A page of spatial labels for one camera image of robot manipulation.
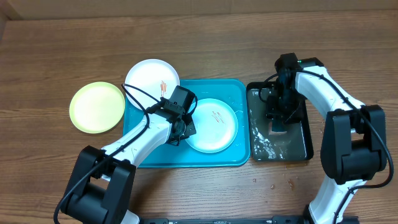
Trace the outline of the light blue plate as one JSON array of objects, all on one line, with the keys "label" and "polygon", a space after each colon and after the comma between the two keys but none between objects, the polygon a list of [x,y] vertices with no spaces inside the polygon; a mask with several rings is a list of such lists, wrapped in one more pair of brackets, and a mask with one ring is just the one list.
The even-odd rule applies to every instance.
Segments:
[{"label": "light blue plate", "polygon": [[224,101],[205,98],[192,114],[196,133],[186,139],[199,152],[216,153],[229,147],[238,133],[238,119]]}]

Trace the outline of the yellow-green plate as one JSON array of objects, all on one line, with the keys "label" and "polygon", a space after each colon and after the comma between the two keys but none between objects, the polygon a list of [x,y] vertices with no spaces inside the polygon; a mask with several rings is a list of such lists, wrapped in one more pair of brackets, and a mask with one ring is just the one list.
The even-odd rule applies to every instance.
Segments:
[{"label": "yellow-green plate", "polygon": [[73,96],[69,115],[72,124],[84,133],[99,134],[114,128],[125,110],[121,90],[108,82],[93,82]]}]

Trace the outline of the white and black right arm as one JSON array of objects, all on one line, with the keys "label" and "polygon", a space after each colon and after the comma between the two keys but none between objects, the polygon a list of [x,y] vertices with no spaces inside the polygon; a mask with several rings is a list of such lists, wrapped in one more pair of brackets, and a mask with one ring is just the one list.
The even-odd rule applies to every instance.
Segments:
[{"label": "white and black right arm", "polygon": [[320,149],[325,178],[301,223],[346,223],[344,211],[359,189],[379,189],[393,179],[385,113],[344,91],[316,57],[299,60],[294,53],[282,54],[274,66],[276,73],[263,84],[270,94],[262,99],[270,132],[308,124],[306,100],[325,120]]}]

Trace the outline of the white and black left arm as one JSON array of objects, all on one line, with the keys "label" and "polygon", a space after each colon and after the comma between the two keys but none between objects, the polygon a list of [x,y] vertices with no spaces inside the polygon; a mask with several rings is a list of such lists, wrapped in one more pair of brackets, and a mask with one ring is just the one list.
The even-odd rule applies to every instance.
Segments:
[{"label": "white and black left arm", "polygon": [[82,223],[140,223],[129,210],[137,167],[158,146],[178,144],[196,133],[192,114],[196,97],[161,99],[121,139],[97,149],[86,146],[78,155],[62,199],[53,214],[64,213]]}]

